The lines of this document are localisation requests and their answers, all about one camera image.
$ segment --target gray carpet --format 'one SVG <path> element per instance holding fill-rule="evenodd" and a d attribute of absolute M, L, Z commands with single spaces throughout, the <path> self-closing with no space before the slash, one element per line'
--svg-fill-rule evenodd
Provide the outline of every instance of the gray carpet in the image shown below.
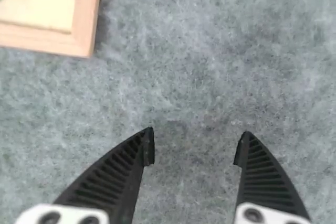
<path fill-rule="evenodd" d="M 133 223 L 231 223 L 244 130 L 336 218 L 335 0 L 101 0 L 81 60 L 0 49 L 0 216 L 52 202 L 149 125 Z"/>

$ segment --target wooden frame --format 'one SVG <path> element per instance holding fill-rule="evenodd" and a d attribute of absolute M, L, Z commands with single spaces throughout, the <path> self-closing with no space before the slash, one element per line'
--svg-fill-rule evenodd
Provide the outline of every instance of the wooden frame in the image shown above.
<path fill-rule="evenodd" d="M 95 43 L 99 0 L 75 0 L 74 6 L 70 32 L 0 22 L 0 46 L 90 57 Z"/>

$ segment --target wooden board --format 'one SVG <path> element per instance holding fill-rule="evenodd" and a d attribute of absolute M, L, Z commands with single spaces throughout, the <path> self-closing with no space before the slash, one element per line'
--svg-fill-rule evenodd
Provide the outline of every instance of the wooden board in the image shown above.
<path fill-rule="evenodd" d="M 99 0 L 0 0 L 0 46 L 89 57 Z"/>

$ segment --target wooden tray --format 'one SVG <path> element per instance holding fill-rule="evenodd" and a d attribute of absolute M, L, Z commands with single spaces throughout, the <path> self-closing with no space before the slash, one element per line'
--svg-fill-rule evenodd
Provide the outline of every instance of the wooden tray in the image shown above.
<path fill-rule="evenodd" d="M 90 57 L 99 0 L 0 0 L 0 46 Z"/>

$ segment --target screw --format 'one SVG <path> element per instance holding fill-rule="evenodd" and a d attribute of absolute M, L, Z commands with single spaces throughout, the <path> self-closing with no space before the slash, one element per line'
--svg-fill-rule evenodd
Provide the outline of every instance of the screw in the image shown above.
<path fill-rule="evenodd" d="M 79 224 L 99 224 L 99 220 L 96 217 L 90 216 L 82 219 Z"/>
<path fill-rule="evenodd" d="M 263 223 L 264 221 L 262 214 L 257 209 L 254 209 L 254 208 L 246 209 L 244 212 L 244 215 L 246 219 L 254 223 Z"/>
<path fill-rule="evenodd" d="M 58 212 L 49 212 L 43 215 L 39 221 L 39 224 L 57 224 L 61 215 Z"/>

